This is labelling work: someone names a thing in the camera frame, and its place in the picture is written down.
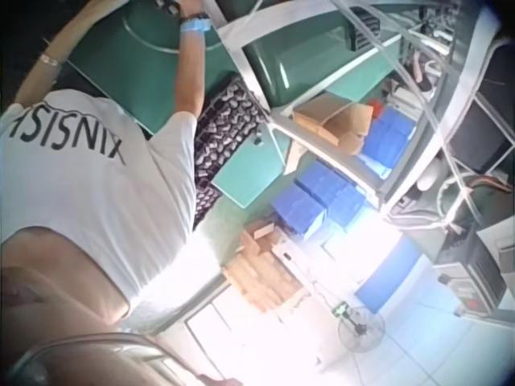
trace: hand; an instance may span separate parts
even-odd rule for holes
[[[96,23],[108,14],[124,6],[129,0],[89,0],[77,15],[78,18]]]
[[[198,376],[197,379],[206,386],[244,386],[239,380],[212,380],[208,376]]]
[[[181,0],[179,4],[184,18],[204,11],[202,0]]]

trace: white t-shirt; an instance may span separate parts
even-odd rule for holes
[[[134,307],[192,231],[195,129],[192,114],[176,113],[148,142],[113,101],[73,90],[12,105],[0,121],[2,243],[50,228]]]

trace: metal shelf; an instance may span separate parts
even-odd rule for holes
[[[363,4],[363,2],[364,0],[346,1],[348,6],[359,6]],[[372,6],[399,4],[437,6],[446,2],[430,0],[366,0],[365,3]],[[214,27],[217,29],[223,44],[228,49],[231,58],[244,81],[247,83],[247,86],[256,94],[263,109],[270,112],[268,128],[271,133],[273,133],[274,129],[283,132],[293,140],[307,147],[317,157],[329,162],[334,167],[344,172],[367,192],[371,203],[377,208],[380,208],[381,211],[389,211],[395,205],[416,182],[420,174],[440,151],[442,147],[440,136],[435,134],[425,117],[422,117],[418,122],[419,127],[408,149],[406,149],[406,152],[401,157],[399,163],[394,167],[389,177],[385,181],[382,181],[357,159],[342,154],[337,151],[335,146],[325,142],[315,134],[307,132],[287,117],[296,105],[308,101],[332,82],[342,77],[342,75],[356,68],[372,55],[376,54],[378,52],[376,48],[367,51],[358,58],[345,64],[342,68],[339,68],[330,76],[307,90],[304,94],[298,96],[290,104],[280,109],[270,111],[270,106],[266,100],[263,89],[242,48],[256,39],[260,39],[262,36],[268,35],[271,32],[293,23],[337,10],[331,0],[294,0],[282,2],[263,10],[257,10],[255,13],[238,18],[231,23],[227,23],[219,6],[216,4],[216,0],[206,0],[205,4],[207,12],[212,17]],[[452,98],[448,101],[447,108],[444,110],[439,120],[439,130],[447,139],[457,130],[468,106],[472,103],[472,96],[475,96],[477,88],[479,87],[477,80],[482,77],[482,72],[484,72],[484,57],[487,55],[491,43],[500,27],[499,21],[488,8],[484,7],[480,9],[477,11],[477,14],[478,16],[472,29],[472,40],[469,44],[469,52],[466,54],[463,71],[455,84]],[[396,15],[395,18],[401,18],[405,23],[409,22],[411,25],[414,23],[413,19],[404,15]],[[417,27],[419,26],[413,26],[410,30],[414,31]],[[400,38],[400,35],[396,35],[384,42],[383,45],[389,46]],[[437,95],[435,96],[435,102],[432,102],[433,106],[436,108],[439,102],[439,96]]]

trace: man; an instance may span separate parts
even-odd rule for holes
[[[80,39],[127,1],[91,0],[0,122],[4,368],[33,346],[113,331],[192,230],[209,27],[201,0],[181,2],[175,112],[149,142],[114,102],[50,92]]]

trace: stacked boxes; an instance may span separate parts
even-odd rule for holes
[[[295,233],[309,238],[325,220],[327,210],[298,185],[292,184],[271,203]]]
[[[292,230],[307,239],[326,217],[347,230],[365,202],[352,183],[317,161],[272,202],[272,207]]]
[[[414,127],[414,121],[386,107],[371,124],[361,153],[392,169],[407,147]]]

